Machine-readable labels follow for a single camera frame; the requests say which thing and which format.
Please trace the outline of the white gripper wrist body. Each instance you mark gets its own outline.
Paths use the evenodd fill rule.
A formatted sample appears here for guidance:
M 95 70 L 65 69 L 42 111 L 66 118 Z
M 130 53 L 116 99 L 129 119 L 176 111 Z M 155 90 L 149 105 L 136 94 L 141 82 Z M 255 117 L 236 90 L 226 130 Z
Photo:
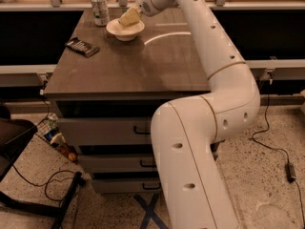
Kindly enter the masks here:
M 142 14 L 152 17 L 168 8 L 177 6 L 175 0 L 136 0 L 135 5 Z

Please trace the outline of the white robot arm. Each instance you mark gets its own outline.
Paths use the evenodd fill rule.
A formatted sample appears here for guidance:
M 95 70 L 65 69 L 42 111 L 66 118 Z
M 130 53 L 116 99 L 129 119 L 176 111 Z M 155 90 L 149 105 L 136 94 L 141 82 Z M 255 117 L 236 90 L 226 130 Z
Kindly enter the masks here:
M 138 14 L 179 6 L 210 90 L 177 98 L 153 114 L 154 159 L 172 229 L 239 229 L 212 144 L 245 130 L 258 113 L 253 74 L 204 0 L 136 0 Z

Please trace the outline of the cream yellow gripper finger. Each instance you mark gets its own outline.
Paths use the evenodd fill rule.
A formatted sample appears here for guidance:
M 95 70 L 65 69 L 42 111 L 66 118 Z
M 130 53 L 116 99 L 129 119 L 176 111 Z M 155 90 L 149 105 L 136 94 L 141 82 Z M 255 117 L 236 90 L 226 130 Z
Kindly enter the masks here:
M 138 23 L 141 18 L 141 11 L 138 7 L 130 7 L 119 18 L 119 23 L 122 26 L 129 26 Z

